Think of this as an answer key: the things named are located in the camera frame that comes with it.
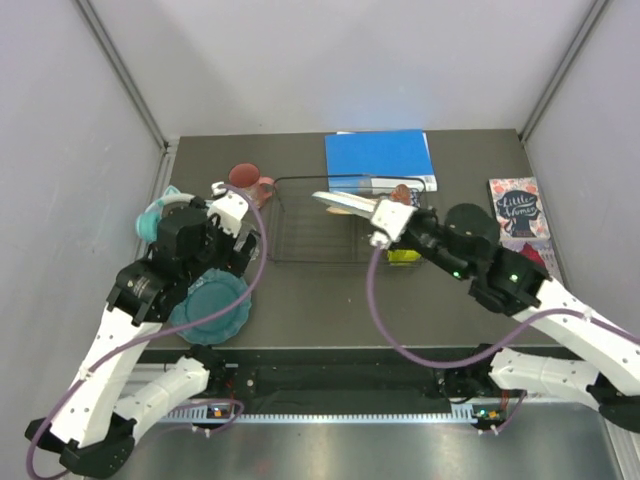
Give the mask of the lime green bowl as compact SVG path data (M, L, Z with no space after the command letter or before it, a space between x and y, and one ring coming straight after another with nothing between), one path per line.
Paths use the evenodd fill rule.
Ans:
M393 266L408 266L421 259L421 255L415 250L388 250L387 260Z

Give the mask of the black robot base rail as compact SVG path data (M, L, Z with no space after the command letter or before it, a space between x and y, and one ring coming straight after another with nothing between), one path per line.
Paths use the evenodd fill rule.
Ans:
M447 413L453 399L498 399L483 361L464 373L415 364L389 347L216 348L200 398L231 397L248 414Z

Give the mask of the teal scalloped plate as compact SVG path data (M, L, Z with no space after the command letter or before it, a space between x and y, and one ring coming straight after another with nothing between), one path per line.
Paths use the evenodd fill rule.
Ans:
M247 288L244 278L210 269L189 287L185 300L173 309L169 316L170 326L189 325L208 317L233 303ZM234 310L205 324L181 331L178 335L190 344L222 344L246 324L251 306L251 296L247 296Z

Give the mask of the white watermelon plate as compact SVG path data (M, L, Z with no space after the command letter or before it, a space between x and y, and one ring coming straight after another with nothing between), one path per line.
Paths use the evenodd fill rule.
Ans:
M346 192L316 191L311 197L328 207L347 210L351 215L370 220L379 203L378 200L365 198Z

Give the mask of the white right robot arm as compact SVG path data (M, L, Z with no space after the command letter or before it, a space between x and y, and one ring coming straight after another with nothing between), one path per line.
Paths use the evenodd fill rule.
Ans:
M440 221L431 209L384 200L371 223L377 253L412 250L454 279L469 281L470 296L483 308L519 324L461 360L421 358L388 336L397 352L455 378L464 396L541 393L638 432L638 337L600 317L538 263L501 246L500 226L482 208L459 204Z

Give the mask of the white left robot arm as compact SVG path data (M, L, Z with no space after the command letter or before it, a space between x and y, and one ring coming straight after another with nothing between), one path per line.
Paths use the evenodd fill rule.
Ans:
M131 457L142 437L183 401L216 396L227 374L213 355L192 348L176 368L135 394L120 396L150 341L181 332L165 328L189 288L211 269L241 277L255 251L267 248L264 226L247 229L250 201L232 194L205 202L171 197L175 208L161 215L145 255L116 276L89 351L72 384L50 413L31 421L25 466L38 478L38 450L57 455L66 473L107 479Z

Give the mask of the peach bird plate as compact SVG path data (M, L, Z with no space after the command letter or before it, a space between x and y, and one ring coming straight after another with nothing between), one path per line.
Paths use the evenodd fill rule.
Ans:
M326 210L327 210L328 213L331 213L331 214L351 215L351 213L349 211L341 209L341 208L337 208L337 207L328 207Z

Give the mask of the black wire dish rack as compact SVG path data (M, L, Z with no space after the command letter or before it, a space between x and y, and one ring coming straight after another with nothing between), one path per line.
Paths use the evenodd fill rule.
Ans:
M370 222L355 215L328 213L326 206L314 200L316 191L331 191L328 175L280 177L275 180L269 201L268 258L281 264L331 266L364 265L368 262ZM386 193L351 193L379 200ZM427 205L427 193L420 192L420 206Z

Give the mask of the red patterned small bowl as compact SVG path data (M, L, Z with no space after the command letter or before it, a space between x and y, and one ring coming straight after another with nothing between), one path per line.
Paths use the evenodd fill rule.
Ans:
M390 199L403 205L419 207L420 192L410 189L405 184L397 185L390 194Z

